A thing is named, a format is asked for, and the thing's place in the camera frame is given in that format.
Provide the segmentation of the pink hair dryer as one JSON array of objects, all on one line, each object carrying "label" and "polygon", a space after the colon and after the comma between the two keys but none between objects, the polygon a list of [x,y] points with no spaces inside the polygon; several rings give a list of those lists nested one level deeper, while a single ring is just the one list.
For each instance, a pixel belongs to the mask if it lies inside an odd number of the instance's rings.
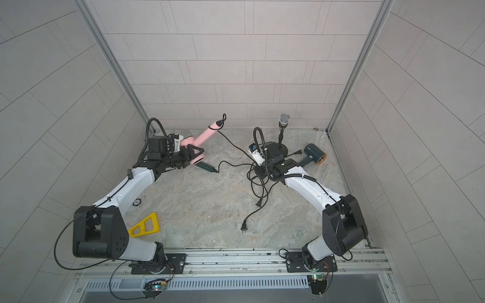
[{"label": "pink hair dryer", "polygon": [[[188,145],[195,145],[195,146],[201,147],[212,135],[214,135],[218,130],[222,129],[223,126],[224,126],[224,119],[214,122],[197,138],[194,138],[192,136],[185,138],[181,142],[181,147],[188,146]],[[197,156],[204,156],[204,153],[203,155],[193,155],[193,159],[196,158]]]}]

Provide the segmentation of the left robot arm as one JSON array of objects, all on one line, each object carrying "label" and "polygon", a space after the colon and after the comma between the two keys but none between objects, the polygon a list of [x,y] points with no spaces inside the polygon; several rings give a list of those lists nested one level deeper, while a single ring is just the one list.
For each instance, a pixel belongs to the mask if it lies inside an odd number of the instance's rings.
[{"label": "left robot arm", "polygon": [[146,140],[137,163],[105,198],[79,207],[73,221],[73,254],[134,262],[136,270],[160,273],[167,257],[160,242],[131,237],[124,216],[136,198],[169,169],[184,169],[202,160],[204,150],[192,138],[154,136]]}]

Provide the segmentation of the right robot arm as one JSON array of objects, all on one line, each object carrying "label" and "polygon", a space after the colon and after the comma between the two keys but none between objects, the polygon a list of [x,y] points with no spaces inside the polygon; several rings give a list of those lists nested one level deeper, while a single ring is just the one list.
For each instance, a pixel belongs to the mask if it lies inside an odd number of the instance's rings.
[{"label": "right robot arm", "polygon": [[306,157],[300,162],[288,159],[286,147],[272,141],[266,145],[253,143],[248,151],[256,162],[259,178],[281,182],[297,191],[322,216],[322,234],[305,244],[296,258],[308,271],[332,271],[332,256],[342,257],[368,236],[357,199],[329,190],[304,170],[308,164],[322,164],[327,158],[316,145],[304,148]]}]

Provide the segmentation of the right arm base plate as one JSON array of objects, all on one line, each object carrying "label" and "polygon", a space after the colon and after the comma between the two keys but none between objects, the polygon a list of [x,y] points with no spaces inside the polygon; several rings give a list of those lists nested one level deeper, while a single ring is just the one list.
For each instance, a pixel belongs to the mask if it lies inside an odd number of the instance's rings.
[{"label": "right arm base plate", "polygon": [[289,273],[333,273],[338,271],[334,256],[327,256],[322,260],[314,260],[313,257],[301,251],[279,253],[285,259]]}]

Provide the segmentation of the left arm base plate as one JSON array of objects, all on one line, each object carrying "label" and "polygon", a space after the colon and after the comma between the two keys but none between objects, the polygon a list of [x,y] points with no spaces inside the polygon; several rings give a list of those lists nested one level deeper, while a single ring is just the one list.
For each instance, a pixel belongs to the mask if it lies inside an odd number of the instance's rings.
[{"label": "left arm base plate", "polygon": [[129,264],[132,275],[177,275],[182,274],[187,254],[169,253],[161,260],[155,257],[154,261],[132,261]]}]

